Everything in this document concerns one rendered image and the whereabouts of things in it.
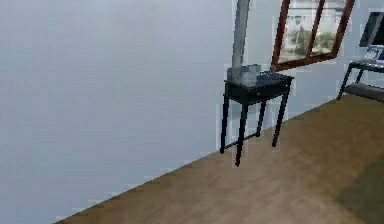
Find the small dark flat object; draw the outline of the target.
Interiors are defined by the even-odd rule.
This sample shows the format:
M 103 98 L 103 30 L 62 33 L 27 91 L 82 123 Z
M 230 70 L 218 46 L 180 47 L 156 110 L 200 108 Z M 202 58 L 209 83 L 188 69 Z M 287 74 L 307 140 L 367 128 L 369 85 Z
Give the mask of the small dark flat object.
M 267 79 L 271 79 L 271 80 L 281 80 L 281 79 L 283 79 L 283 75 L 282 74 L 271 72 L 271 71 L 262 71 L 260 73 L 260 76 L 263 79 L 265 79 L 265 80 L 267 80 Z

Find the red-brown framed window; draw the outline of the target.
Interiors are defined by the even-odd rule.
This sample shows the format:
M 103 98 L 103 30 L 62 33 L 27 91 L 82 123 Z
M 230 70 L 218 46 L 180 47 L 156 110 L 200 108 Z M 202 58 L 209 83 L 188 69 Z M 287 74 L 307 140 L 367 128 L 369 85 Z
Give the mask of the red-brown framed window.
M 337 57 L 355 0 L 282 0 L 271 65 L 277 71 Z

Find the black side table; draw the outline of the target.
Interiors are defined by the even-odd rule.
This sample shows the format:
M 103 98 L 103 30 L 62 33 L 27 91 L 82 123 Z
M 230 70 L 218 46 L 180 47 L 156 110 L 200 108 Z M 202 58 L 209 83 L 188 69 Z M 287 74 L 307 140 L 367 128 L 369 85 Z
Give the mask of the black side table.
M 283 79 L 281 80 L 271 80 L 271 79 L 265 80 L 261 76 L 258 76 L 256 85 L 253 87 L 246 87 L 243 85 L 235 84 L 228 80 L 224 81 L 225 88 L 224 88 L 224 94 L 223 94 L 223 108 L 222 108 L 222 121 L 221 121 L 221 134 L 220 134 L 220 149 L 219 149 L 221 154 L 223 154 L 225 149 L 227 148 L 225 141 L 226 141 L 226 134 L 227 134 L 228 111 L 229 111 L 230 100 L 239 103 L 242 107 L 240 120 L 239 120 L 239 136 L 238 136 L 238 140 L 233 143 L 234 145 L 237 146 L 236 157 L 235 157 L 236 166 L 240 165 L 244 141 L 254 136 L 259 137 L 261 134 L 261 128 L 263 125 L 263 118 L 265 115 L 267 101 L 277 97 L 282 97 L 279 113 L 277 117 L 277 123 L 275 126 L 275 132 L 272 140 L 272 146 L 275 147 L 277 145 L 278 138 L 280 135 L 281 125 L 282 125 L 282 120 L 285 114 L 285 109 L 286 109 L 288 97 L 291 90 L 291 84 L 293 80 L 294 78 L 288 75 L 283 75 Z M 252 135 L 244 136 L 249 107 L 257 103 L 261 104 L 257 130 Z

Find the black television set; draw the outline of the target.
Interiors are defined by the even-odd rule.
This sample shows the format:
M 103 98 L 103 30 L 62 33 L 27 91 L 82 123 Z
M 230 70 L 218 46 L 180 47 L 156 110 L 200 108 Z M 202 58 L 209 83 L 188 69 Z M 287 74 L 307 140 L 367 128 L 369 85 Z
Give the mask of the black television set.
M 370 13 L 359 46 L 384 46 L 384 12 Z

